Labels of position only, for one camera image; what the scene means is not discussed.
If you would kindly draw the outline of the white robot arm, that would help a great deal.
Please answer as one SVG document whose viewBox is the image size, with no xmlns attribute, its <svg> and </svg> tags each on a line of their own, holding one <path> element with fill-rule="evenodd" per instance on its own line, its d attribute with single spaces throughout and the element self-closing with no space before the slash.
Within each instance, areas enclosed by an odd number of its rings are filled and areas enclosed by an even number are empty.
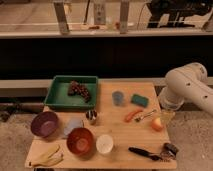
<svg viewBox="0 0 213 171">
<path fill-rule="evenodd" d="M 186 99 L 213 116 L 213 89 L 206 85 L 207 70 L 197 62 L 174 68 L 165 75 L 158 99 L 167 110 L 178 110 Z"/>
</svg>

